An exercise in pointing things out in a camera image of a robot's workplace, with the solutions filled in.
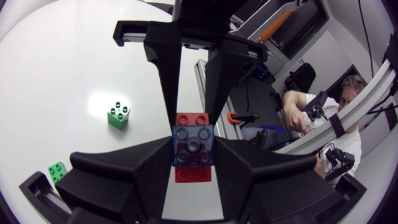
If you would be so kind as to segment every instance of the man's hand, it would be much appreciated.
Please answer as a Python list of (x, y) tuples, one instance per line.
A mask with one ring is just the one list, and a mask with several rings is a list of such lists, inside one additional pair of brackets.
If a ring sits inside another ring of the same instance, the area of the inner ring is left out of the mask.
[(284, 115), (287, 128), (304, 134), (308, 132), (304, 123), (303, 113), (296, 105), (286, 105), (284, 107)]

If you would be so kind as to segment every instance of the table surface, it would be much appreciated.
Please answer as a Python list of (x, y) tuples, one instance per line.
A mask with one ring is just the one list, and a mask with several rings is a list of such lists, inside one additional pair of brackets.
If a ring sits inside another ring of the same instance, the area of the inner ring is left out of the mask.
[[(118, 20), (165, 21), (171, 16), (140, 1), (60, 0), (27, 16), (0, 42), (0, 190), (21, 223), (44, 220), (18, 186), (36, 171), (79, 152), (108, 152), (170, 136), (156, 67), (140, 43), (118, 47)], [(179, 112), (202, 112), (194, 64), (204, 50), (182, 50)], [(122, 131), (106, 112), (131, 109)], [(223, 218), (213, 181), (176, 184), (170, 173), (163, 217)]]

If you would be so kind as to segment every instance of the black bracket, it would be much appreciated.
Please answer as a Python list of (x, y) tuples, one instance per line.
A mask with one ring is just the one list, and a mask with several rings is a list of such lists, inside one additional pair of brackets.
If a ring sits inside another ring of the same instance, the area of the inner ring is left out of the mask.
[(156, 65), (170, 127), (175, 124), (181, 47), (209, 50), (206, 64), (205, 112), (215, 124), (234, 83), (248, 67), (267, 60), (267, 47), (217, 30), (196, 30), (175, 22), (118, 21), (114, 40), (143, 41), (149, 62)]
[(309, 102), (303, 111), (305, 111), (308, 114), (308, 117), (312, 120), (315, 121), (317, 118), (321, 118), (321, 116), (325, 116), (325, 113), (323, 112), (323, 105), (326, 102), (326, 99), (328, 98), (328, 95), (324, 92), (321, 91), (319, 94), (311, 101)]

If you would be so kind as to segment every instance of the cable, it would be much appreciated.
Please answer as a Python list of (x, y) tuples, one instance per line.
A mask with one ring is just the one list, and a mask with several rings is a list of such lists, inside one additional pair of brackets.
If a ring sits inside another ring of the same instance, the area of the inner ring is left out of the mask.
[(370, 45), (370, 43), (369, 43), (369, 37), (368, 37), (368, 32), (366, 31), (365, 21), (363, 20), (362, 7), (361, 7), (361, 0), (358, 0), (358, 5), (359, 5), (359, 12), (361, 13), (361, 19), (362, 19), (363, 29), (365, 30), (366, 42), (368, 43), (369, 56), (370, 56), (370, 58), (371, 58), (372, 78), (373, 78), (373, 77), (374, 77), (374, 73), (373, 73), (373, 59), (372, 59), (371, 45)]
[(388, 99), (389, 97), (390, 97), (390, 94), (388, 94), (382, 101), (380, 101), (380, 102), (378, 102), (376, 105), (374, 105), (374, 106), (369, 110), (369, 112), (372, 111), (372, 110), (374, 110), (374, 109), (376, 109), (378, 106), (382, 105), (384, 102), (387, 101), (387, 99)]
[(246, 101), (248, 103), (248, 106), (246, 107), (246, 112), (249, 112), (249, 81), (246, 80)]
[(381, 110), (377, 110), (377, 111), (369, 111), (367, 114), (381, 113), (383, 111), (386, 111), (388, 109), (393, 109), (393, 108), (398, 108), (398, 105), (390, 106), (390, 107), (387, 107), (387, 108), (384, 108), (384, 109), (381, 109)]

